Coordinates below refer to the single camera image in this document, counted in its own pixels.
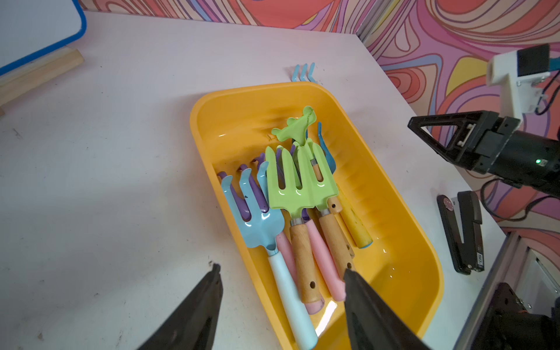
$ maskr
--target plastic tray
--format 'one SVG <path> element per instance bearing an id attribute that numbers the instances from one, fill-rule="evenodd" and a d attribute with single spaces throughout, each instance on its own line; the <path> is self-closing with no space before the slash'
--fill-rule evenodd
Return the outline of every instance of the plastic tray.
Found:
<path id="1" fill-rule="evenodd" d="M 265 249 L 245 246 L 216 174 L 225 171 L 236 177 L 234 183 L 239 183 L 237 167 L 249 165 L 266 146 L 275 148 L 279 142 L 270 131 L 283 128 L 289 117 L 300 117 L 308 105 L 323 123 L 323 137 L 337 162 L 335 180 L 374 240 L 365 249 L 354 245 L 356 270 L 422 336 L 444 291 L 437 255 L 334 96 L 317 84 L 298 82 L 213 92 L 198 100 L 190 114 L 191 131 L 204 168 L 278 340 L 284 349 L 297 349 Z M 309 135 L 317 141 L 316 131 L 313 124 Z M 342 227 L 352 243 L 346 227 Z M 350 349 L 344 303 L 336 303 L 329 318 L 325 310 L 334 301 L 322 278 L 319 286 L 325 307 L 311 319 L 316 327 L 328 322 L 316 348 Z"/>

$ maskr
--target yellow handle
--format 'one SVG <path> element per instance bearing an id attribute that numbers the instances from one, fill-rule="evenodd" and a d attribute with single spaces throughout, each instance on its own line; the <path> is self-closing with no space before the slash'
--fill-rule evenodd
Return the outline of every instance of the yellow handle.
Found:
<path id="1" fill-rule="evenodd" d="M 338 198 L 344 207 L 344 210 L 341 211 L 340 215 L 348 228 L 348 232 L 350 232 L 352 238 L 354 238 L 354 242 L 356 242 L 356 245 L 360 249 L 369 246 L 373 242 L 373 239 L 367 232 L 360 218 L 354 212 L 350 202 L 344 193 L 342 193 L 340 188 L 338 189 Z"/>
<path id="2" fill-rule="evenodd" d="M 297 288 L 304 304 L 321 300 L 319 285 L 315 277 L 315 261 L 305 224 L 290 227 L 293 255 L 296 261 Z"/>
<path id="3" fill-rule="evenodd" d="M 333 214 L 328 213 L 319 218 L 319 223 L 325 233 L 326 244 L 329 246 L 330 254 L 333 256 L 334 265 L 337 267 L 338 275 L 344 279 L 346 269 L 356 270 L 350 252 L 344 242 L 344 233 L 338 226 L 338 221 Z"/>

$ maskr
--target blue frame edge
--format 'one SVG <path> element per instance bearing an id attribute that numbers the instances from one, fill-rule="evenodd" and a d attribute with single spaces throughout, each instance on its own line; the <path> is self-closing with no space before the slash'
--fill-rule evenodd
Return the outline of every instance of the blue frame edge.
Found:
<path id="1" fill-rule="evenodd" d="M 82 7 L 80 6 L 80 4 L 78 3 L 78 0 L 72 0 L 72 2 L 74 3 L 74 6 L 76 6 L 76 9 L 78 10 L 78 14 L 80 15 L 80 19 L 82 20 L 82 27 L 80 28 L 80 31 L 77 32 L 76 34 L 67 37 L 66 39 L 63 39 L 57 43 L 54 43 L 52 45 L 47 46 L 46 48 L 42 48 L 38 51 L 35 51 L 23 58 L 20 58 L 12 63 L 6 64 L 4 67 L 0 67 L 0 76 L 3 74 L 6 74 L 9 71 L 12 71 L 18 67 L 21 67 L 22 65 L 31 62 L 32 60 L 38 59 L 39 57 L 42 57 L 48 53 L 51 53 L 57 49 L 60 49 L 61 47 L 78 40 L 79 38 L 81 38 L 83 36 L 83 34 L 86 32 L 86 28 L 87 28 L 87 23 L 86 23 L 86 16 L 83 14 L 83 10 Z"/>

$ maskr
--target patterned wall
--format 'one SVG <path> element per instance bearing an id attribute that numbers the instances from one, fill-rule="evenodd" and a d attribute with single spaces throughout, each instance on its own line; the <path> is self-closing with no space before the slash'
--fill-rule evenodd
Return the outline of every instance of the patterned wall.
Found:
<path id="1" fill-rule="evenodd" d="M 397 0 L 365 45 L 417 115 L 499 111 L 500 88 L 486 86 L 489 59 L 541 43 L 551 43 L 551 56 L 557 57 L 559 31 L 559 0 Z M 553 82 L 551 91 L 557 86 Z M 557 139 L 559 127 L 556 101 L 544 115 L 526 114 L 520 129 Z M 443 144 L 452 135 L 449 127 L 431 131 Z M 476 190 L 493 178 L 460 172 Z M 486 196 L 498 215 L 514 217 L 544 194 L 494 183 Z M 560 253 L 560 200 L 546 199 L 533 211 L 525 221 L 500 225 L 505 231 L 526 227 L 520 230 L 525 237 L 547 242 Z"/>
<path id="2" fill-rule="evenodd" d="M 84 10 L 356 33 L 375 0 L 79 0 Z"/>
<path id="3" fill-rule="evenodd" d="M 85 10 L 185 18 L 303 30 L 356 33 L 376 0 L 79 0 Z M 541 43 L 560 55 L 560 0 L 394 0 L 364 44 L 417 115 L 499 110 L 500 90 L 487 87 L 488 60 Z M 553 82 L 550 89 L 555 89 Z M 544 115 L 527 114 L 521 130 L 557 138 L 560 102 Z M 432 134 L 446 144 L 452 130 Z M 479 190 L 491 175 L 459 169 Z M 519 215 L 542 193 L 494 183 L 486 194 L 499 215 Z M 547 199 L 518 227 L 541 253 L 560 255 L 560 200 Z M 552 248 L 546 254 L 543 250 Z"/>

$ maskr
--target pink handle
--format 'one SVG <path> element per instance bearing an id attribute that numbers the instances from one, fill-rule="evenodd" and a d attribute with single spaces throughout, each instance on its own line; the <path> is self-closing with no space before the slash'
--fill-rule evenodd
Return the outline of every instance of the pink handle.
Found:
<path id="1" fill-rule="evenodd" d="M 284 261 L 286 262 L 288 271 L 297 285 L 296 259 L 293 257 L 292 245 L 290 244 L 290 241 L 288 241 L 288 237 L 286 237 L 284 231 L 280 232 L 280 234 L 276 236 L 276 246 L 278 247 L 280 253 L 284 256 Z M 321 300 L 305 304 L 305 308 L 307 309 L 308 314 L 315 315 L 317 312 L 321 311 L 324 305 L 325 299 L 321 295 Z"/>
<path id="2" fill-rule="evenodd" d="M 315 261 L 321 270 L 321 274 L 325 279 L 326 286 L 329 287 L 330 294 L 333 296 L 334 301 L 346 300 L 346 285 L 338 275 L 337 267 L 334 265 L 333 257 L 330 254 L 329 247 L 321 237 L 317 230 L 317 226 L 313 220 L 305 223 L 307 232 L 309 233 L 309 240 L 311 241 L 311 250 Z"/>

